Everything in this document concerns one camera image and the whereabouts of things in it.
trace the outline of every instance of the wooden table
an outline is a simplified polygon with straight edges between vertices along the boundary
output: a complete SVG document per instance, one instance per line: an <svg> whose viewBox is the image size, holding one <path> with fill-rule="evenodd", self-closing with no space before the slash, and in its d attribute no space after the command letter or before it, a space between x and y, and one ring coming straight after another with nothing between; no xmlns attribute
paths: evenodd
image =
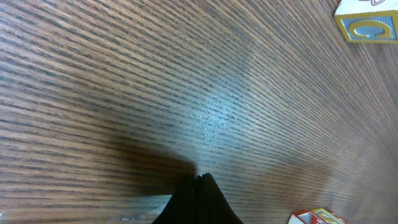
<svg viewBox="0 0 398 224"><path fill-rule="evenodd" d="M150 223L210 172L244 223L396 223L398 48L337 5L2 0L0 222Z"/></svg>

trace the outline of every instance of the wood grain surface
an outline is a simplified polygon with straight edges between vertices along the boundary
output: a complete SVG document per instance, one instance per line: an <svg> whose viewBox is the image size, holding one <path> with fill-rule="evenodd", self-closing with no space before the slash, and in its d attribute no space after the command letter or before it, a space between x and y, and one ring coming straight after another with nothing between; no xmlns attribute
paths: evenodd
<svg viewBox="0 0 398 224"><path fill-rule="evenodd" d="M396 223L398 47L337 5L0 0L0 222L150 223L210 172L244 223Z"/></svg>

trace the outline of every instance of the block face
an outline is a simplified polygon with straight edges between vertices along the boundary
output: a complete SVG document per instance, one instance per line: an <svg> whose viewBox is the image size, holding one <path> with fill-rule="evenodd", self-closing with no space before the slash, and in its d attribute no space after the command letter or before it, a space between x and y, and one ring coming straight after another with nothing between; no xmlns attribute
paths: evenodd
<svg viewBox="0 0 398 224"><path fill-rule="evenodd" d="M383 27L380 26L358 26L357 28L355 28L354 32L360 35L366 35L368 38L358 37L349 30L350 26L352 25L355 26L356 22L358 21L378 21L387 25L388 27L390 27L390 29L385 30ZM341 22L343 23L345 31L348 33L348 36L351 40L386 40L386 41L398 40L392 16L374 16L374 17L362 17L362 18L353 18L353 19L341 19ZM379 34L383 34L386 31L391 34L390 37L378 37Z"/></svg>
<svg viewBox="0 0 398 224"><path fill-rule="evenodd" d="M348 42L398 43L398 11L335 14L335 21Z"/></svg>
<svg viewBox="0 0 398 224"><path fill-rule="evenodd" d="M335 212L330 211L330 213L336 217L338 220L340 220L342 223L344 224L350 224L348 221L346 221L344 218L342 218L341 216L337 215Z"/></svg>
<svg viewBox="0 0 398 224"><path fill-rule="evenodd" d="M334 217L328 210L326 210L324 208L314 209L314 210L312 210L312 212L316 216L320 217L322 220L326 221L327 223L344 224L341 220L339 220L338 218Z"/></svg>
<svg viewBox="0 0 398 224"><path fill-rule="evenodd" d="M301 221L299 218L297 218L294 214L290 216L289 221L287 224L306 224L305 222Z"/></svg>

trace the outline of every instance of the wooden block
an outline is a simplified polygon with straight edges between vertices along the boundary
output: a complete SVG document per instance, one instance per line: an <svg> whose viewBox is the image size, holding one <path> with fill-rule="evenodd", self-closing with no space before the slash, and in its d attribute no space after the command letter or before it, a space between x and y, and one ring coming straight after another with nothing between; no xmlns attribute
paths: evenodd
<svg viewBox="0 0 398 224"><path fill-rule="evenodd" d="M334 18L348 42L398 44L398 1L341 0Z"/></svg>
<svg viewBox="0 0 398 224"><path fill-rule="evenodd" d="M287 224L326 224L326 222L310 210L302 210L294 212Z"/></svg>

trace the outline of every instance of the yellow border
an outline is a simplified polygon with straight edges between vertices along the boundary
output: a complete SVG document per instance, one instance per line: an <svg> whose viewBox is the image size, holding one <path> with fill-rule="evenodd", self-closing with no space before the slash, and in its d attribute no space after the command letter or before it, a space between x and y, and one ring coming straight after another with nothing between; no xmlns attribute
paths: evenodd
<svg viewBox="0 0 398 224"><path fill-rule="evenodd" d="M398 44L398 40L351 40L348 35L347 30L344 27L341 19L355 19L355 18L366 18L366 17L374 17L374 16L391 16L392 22L394 23L394 28L396 32L396 38L398 38L398 11L389 10L389 11L381 11L381 12L362 12L356 14L344 14L344 15L335 15L333 18L337 23L337 26L340 28L341 33L345 37L348 42L351 43L383 43L383 44Z"/></svg>
<svg viewBox="0 0 398 224"><path fill-rule="evenodd" d="M324 208L317 208L317 209L312 210L311 212L316 214L318 217L320 217L323 221L326 221L327 223L336 223L336 224L344 224L345 223L345 222L341 221L339 218L332 215L328 210L326 210ZM329 215L333 218L321 217L321 215L320 215L321 212L323 212L326 215Z"/></svg>

